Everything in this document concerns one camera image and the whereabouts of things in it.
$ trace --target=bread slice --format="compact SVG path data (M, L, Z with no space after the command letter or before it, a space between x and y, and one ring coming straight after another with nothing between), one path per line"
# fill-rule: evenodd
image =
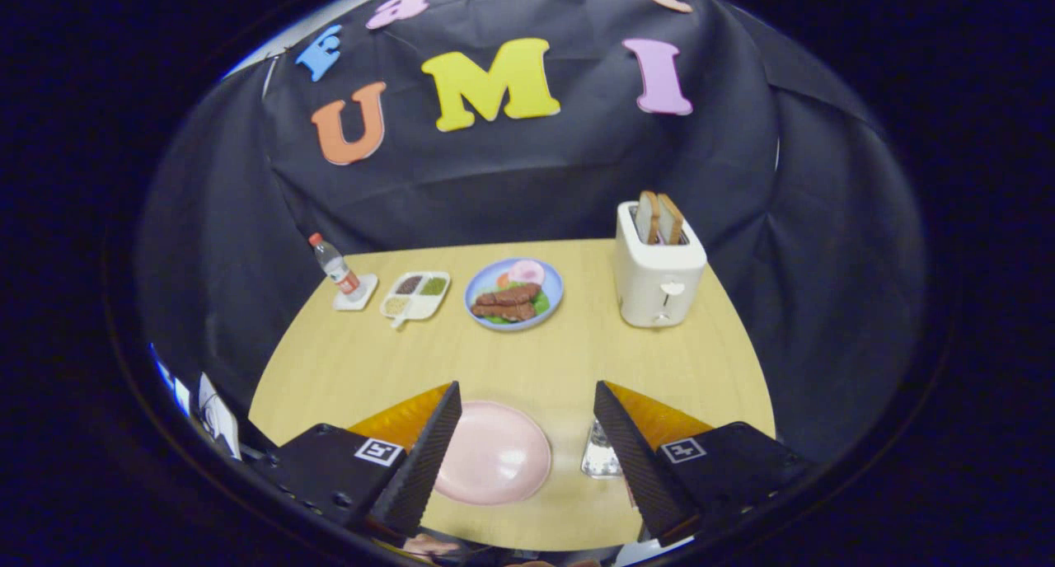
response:
M659 243L659 201L655 192L644 190L637 202L637 214L634 215L637 237L641 243Z
M667 194L659 194L659 234L664 243L677 245L682 243L682 224L685 216L677 210L674 201Z

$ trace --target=black cloth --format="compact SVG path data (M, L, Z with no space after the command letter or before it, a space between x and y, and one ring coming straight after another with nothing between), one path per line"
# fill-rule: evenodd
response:
M428 0L381 30L373 0L340 23L318 82L296 57L225 79L158 171L143 218L147 328L174 375L206 371L248 409L271 352L323 278L307 237L345 253L614 234L615 207L670 193L707 248L770 390L781 439L831 459L879 417L920 327L926 260L904 172L866 106L828 68L723 0ZM421 63L487 69L539 37L555 116L442 133ZM628 38L670 42L689 116L636 106ZM383 80L385 137L334 166L311 114Z

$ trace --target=toaster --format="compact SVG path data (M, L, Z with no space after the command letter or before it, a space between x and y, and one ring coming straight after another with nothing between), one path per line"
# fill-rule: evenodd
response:
M641 242L634 225L637 202L618 206L615 224L615 290L619 314L638 327L676 326L685 320L707 266L707 252L688 221L674 244Z

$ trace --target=orange letter u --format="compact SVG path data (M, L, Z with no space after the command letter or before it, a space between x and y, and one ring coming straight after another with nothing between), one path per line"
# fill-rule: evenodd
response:
M316 110L311 121L319 130L319 146L323 156L332 165L348 165L373 154L385 138L385 118L381 112L381 92L384 82L371 82L351 94L351 100L363 110L363 136L354 143L344 139L341 111L344 100L339 99Z

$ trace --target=water bottle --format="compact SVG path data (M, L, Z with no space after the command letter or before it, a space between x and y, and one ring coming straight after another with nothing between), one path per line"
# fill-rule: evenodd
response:
M338 288L351 301L361 299L365 289L359 288L359 277L348 268L344 257L333 247L333 244L323 241L322 233L312 233L308 243L315 252L315 260L322 266L323 272L337 283Z

